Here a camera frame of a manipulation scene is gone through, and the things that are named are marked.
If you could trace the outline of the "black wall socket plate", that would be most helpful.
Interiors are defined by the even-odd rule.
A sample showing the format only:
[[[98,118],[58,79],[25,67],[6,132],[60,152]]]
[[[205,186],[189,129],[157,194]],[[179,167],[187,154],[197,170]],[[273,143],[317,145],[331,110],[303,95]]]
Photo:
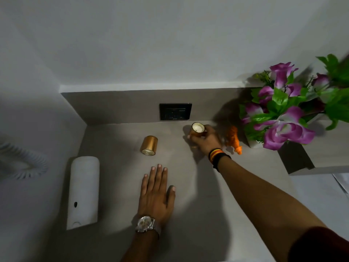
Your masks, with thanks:
[[[191,103],[160,103],[160,120],[189,120],[192,109]]]

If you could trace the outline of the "purple artificial flower bouquet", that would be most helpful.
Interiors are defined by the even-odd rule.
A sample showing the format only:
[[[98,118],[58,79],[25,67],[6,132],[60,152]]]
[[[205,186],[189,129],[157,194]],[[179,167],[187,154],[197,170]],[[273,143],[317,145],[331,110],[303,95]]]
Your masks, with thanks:
[[[291,62],[254,74],[262,86],[252,88],[252,99],[239,107],[247,141],[269,150],[287,142],[308,145],[315,137],[310,121],[319,114],[331,122],[327,131],[339,122],[349,124],[349,55],[343,60],[334,54],[317,59],[326,72],[303,79],[295,76],[298,68]]]

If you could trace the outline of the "person's left forearm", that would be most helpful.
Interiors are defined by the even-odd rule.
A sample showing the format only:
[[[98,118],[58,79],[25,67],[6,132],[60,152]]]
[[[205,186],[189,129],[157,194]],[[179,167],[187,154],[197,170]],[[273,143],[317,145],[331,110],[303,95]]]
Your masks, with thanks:
[[[155,230],[136,232],[120,262],[150,262],[158,240]]]

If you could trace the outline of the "person's right forearm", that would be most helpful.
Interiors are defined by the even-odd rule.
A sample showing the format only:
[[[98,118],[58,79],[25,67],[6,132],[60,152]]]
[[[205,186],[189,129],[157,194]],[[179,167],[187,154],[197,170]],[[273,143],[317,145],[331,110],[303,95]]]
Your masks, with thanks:
[[[309,229],[327,227],[293,196],[247,171],[232,159],[222,157],[218,169],[277,262],[287,262],[292,245]]]

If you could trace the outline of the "silver wristwatch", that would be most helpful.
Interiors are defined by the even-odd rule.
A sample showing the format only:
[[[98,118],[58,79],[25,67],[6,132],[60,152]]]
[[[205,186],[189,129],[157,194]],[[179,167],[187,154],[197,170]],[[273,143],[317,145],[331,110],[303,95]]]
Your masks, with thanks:
[[[161,235],[162,227],[161,224],[150,216],[142,216],[136,220],[135,232],[145,233],[147,231],[154,230],[158,234],[158,238]]]

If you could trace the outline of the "person's left hand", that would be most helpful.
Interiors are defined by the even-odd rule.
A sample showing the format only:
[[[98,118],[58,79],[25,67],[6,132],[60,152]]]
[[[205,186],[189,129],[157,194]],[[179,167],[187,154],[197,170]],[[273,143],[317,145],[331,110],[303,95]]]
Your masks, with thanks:
[[[151,167],[148,174],[147,192],[142,198],[139,198],[137,215],[139,218],[150,216],[156,219],[163,228],[172,216],[172,213],[167,211],[168,169],[163,167],[160,189],[154,191],[156,169],[157,167]]]

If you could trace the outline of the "white cylindrical device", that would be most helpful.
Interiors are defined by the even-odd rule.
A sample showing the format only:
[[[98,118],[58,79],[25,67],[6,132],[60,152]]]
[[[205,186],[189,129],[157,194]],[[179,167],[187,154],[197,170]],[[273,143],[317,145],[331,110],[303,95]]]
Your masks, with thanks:
[[[93,156],[73,160],[69,182],[67,230],[97,223],[100,163]]]

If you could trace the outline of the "person's right hand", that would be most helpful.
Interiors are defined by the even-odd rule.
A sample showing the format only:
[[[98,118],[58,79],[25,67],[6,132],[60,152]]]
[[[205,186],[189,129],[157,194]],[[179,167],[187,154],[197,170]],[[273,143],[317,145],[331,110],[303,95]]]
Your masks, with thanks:
[[[206,124],[204,125],[204,127],[206,129],[205,137],[197,137],[190,134],[187,136],[187,138],[195,143],[205,156],[209,157],[209,154],[212,150],[222,150],[223,146],[216,130],[210,124]]]

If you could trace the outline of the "white flower vase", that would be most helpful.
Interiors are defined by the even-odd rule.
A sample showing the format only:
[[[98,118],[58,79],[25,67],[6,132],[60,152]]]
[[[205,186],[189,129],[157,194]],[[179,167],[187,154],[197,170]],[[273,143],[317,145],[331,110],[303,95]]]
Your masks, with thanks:
[[[264,142],[263,138],[260,136],[256,136],[253,134],[245,134],[247,138],[247,142],[250,148],[255,149],[255,148],[263,148]]]

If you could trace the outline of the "orange toy figure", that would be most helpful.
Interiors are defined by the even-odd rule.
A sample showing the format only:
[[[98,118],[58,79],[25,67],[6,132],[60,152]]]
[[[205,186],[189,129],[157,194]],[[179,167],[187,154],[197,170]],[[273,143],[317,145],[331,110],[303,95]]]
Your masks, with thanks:
[[[242,154],[242,146],[238,139],[238,129],[236,126],[231,126],[225,136],[225,146],[230,146],[233,148],[234,152],[238,155]]]

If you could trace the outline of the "gold candle holder with candle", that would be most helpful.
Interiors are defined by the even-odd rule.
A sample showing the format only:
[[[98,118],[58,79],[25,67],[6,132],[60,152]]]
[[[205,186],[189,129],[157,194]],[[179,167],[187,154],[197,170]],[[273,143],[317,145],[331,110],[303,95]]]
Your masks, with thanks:
[[[202,123],[194,122],[191,125],[189,135],[196,136],[196,137],[200,138],[200,137],[204,136],[205,130],[206,130],[205,126]]]

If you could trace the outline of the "striped thread wristbands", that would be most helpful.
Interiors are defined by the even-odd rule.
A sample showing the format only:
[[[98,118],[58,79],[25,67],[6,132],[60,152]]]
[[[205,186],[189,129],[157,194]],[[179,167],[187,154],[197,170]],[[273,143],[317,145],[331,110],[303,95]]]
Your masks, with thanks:
[[[209,161],[211,162],[213,168],[218,172],[220,172],[218,168],[218,164],[220,159],[223,157],[228,157],[229,159],[231,159],[231,156],[229,156],[222,149],[219,149],[219,148],[212,149],[208,154]]]

